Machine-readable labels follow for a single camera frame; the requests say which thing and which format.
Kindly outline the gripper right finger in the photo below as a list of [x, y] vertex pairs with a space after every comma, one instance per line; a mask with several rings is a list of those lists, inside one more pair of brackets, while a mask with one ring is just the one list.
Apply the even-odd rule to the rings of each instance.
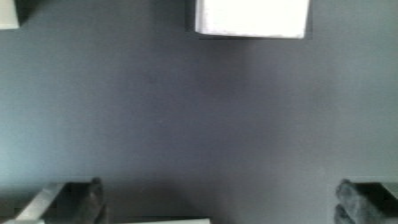
[[344, 179], [335, 198], [333, 224], [398, 224], [398, 183]]

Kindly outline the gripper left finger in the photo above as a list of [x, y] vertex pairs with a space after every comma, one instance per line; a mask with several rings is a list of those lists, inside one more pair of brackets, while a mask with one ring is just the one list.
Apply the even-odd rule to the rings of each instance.
[[101, 179], [49, 183], [10, 224], [108, 224]]

